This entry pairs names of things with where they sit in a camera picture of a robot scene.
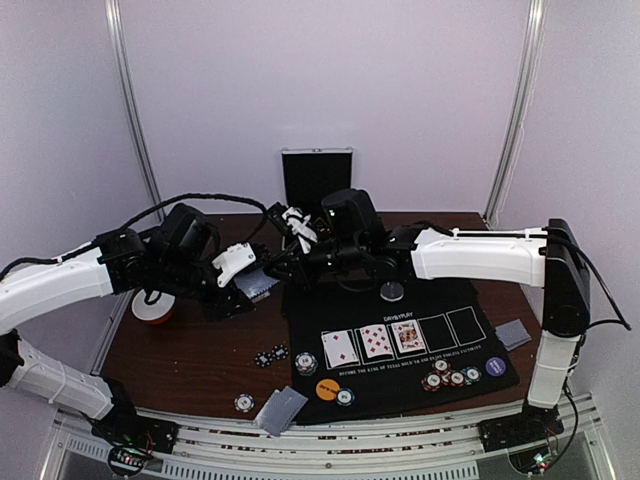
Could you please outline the king of diamonds card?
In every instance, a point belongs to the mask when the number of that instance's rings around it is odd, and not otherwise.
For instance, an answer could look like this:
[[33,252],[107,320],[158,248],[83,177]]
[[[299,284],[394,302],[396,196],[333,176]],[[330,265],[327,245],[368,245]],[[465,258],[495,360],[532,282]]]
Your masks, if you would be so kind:
[[392,331],[400,354],[423,351],[425,343],[415,320],[393,323]]

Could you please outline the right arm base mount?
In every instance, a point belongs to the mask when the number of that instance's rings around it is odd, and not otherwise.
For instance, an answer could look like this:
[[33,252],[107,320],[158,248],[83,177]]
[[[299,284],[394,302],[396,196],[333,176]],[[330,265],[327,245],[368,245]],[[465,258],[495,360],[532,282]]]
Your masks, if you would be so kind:
[[511,467],[531,477],[544,473],[553,463],[564,425],[558,414],[519,413],[481,421],[478,430],[485,452],[504,450]]

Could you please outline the orange big blind button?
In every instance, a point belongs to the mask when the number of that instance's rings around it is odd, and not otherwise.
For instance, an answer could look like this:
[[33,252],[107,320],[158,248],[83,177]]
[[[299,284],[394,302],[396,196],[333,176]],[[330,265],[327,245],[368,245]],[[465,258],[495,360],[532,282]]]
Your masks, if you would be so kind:
[[335,401],[341,387],[339,383],[333,379],[322,379],[315,387],[316,395],[323,401]]

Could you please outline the two of diamonds card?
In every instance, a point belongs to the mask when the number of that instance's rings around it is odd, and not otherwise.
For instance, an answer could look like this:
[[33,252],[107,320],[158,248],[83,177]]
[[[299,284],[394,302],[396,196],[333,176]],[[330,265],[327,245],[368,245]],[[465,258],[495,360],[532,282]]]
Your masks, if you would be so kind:
[[331,368],[337,368],[359,361],[347,330],[323,333],[321,340]]

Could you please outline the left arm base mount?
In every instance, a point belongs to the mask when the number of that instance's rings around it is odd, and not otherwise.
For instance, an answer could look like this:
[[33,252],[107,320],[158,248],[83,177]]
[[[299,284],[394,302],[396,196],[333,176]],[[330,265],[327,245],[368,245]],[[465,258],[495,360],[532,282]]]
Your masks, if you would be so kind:
[[138,414],[86,420],[91,433],[111,446],[107,465],[121,478],[141,473],[158,453],[171,454],[179,431],[175,422]]

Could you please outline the purple small blind button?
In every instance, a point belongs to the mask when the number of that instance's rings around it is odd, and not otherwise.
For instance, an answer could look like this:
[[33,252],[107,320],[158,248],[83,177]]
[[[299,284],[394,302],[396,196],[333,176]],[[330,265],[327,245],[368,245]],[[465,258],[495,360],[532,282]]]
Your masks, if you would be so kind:
[[505,361],[500,357],[491,357],[485,363],[485,370],[492,377],[500,377],[507,371]]

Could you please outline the dealt card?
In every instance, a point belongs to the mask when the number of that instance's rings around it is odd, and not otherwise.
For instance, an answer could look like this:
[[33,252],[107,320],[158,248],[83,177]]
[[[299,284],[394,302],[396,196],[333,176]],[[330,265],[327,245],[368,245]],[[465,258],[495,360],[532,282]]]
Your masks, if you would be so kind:
[[497,326],[495,333],[507,351],[512,351],[531,341],[531,336],[520,319]]

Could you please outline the black orange hundred chip stack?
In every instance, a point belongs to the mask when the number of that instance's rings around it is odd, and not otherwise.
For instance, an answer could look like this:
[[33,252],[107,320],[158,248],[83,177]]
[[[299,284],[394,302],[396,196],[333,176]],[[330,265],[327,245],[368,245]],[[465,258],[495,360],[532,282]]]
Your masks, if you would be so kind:
[[466,377],[460,371],[449,372],[446,376],[447,385],[451,387],[460,388],[466,385]]

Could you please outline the small chip stack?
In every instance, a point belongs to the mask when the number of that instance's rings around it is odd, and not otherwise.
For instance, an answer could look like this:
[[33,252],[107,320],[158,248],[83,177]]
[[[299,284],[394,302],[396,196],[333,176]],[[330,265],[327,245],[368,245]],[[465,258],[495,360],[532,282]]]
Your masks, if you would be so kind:
[[318,361],[310,352],[301,352],[295,357],[294,366],[301,376],[311,376],[317,371]]

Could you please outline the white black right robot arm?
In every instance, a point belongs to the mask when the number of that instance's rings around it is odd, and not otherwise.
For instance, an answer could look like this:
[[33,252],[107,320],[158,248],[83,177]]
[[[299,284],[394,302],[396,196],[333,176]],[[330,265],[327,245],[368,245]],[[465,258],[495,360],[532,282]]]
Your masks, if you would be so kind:
[[519,440],[535,440],[551,424],[579,344],[594,326],[590,288],[602,275],[578,246],[568,223],[515,231],[447,229],[431,222],[386,230],[369,194],[344,189],[321,202],[326,230],[295,207],[273,204],[264,217],[287,238],[267,275],[303,288],[321,277],[362,271],[377,281],[441,278],[510,282],[544,291],[541,340],[525,410],[513,419]]

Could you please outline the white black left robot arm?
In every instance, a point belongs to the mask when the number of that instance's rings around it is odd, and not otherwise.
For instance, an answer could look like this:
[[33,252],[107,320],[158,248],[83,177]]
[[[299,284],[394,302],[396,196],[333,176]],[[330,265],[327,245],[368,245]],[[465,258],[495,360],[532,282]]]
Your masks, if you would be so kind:
[[77,410],[123,444],[144,424],[115,380],[84,374],[27,342],[20,325],[85,300],[135,289],[148,304],[165,295],[197,300],[233,314],[245,294],[235,278],[263,263],[267,249],[250,237],[223,248],[220,235],[191,200],[260,202],[220,193],[187,193],[150,207],[116,229],[52,258],[19,258],[1,272],[1,384]]

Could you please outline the grey playing card deck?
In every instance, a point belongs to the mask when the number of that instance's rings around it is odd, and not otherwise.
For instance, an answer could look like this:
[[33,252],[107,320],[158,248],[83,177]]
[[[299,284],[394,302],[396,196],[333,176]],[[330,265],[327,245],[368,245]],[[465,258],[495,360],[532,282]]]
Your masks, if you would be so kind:
[[267,298],[279,283],[278,279],[266,275],[262,270],[238,274],[234,277],[234,281],[246,297],[254,303]]

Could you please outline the eight of diamonds card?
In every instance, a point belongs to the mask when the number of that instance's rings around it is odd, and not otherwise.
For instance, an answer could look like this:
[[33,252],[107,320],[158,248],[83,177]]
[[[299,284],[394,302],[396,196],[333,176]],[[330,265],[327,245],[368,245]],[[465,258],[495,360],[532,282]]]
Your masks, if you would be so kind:
[[362,340],[364,354],[368,360],[393,355],[389,335],[383,324],[363,326],[359,329],[359,334]]

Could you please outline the blue green fifty chip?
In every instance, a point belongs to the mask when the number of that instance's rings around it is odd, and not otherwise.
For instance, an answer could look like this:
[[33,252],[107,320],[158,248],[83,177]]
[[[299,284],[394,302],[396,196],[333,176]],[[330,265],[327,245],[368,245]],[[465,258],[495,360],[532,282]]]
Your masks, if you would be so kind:
[[339,406],[350,406],[354,400],[355,394],[349,388],[342,388],[336,393],[335,401]]

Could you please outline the dealt cards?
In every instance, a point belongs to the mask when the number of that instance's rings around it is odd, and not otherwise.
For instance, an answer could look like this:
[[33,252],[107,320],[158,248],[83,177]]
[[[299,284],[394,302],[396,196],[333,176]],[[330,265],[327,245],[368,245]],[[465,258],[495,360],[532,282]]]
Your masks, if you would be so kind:
[[286,386],[275,390],[254,419],[254,425],[271,436],[279,437],[307,403],[308,398]]

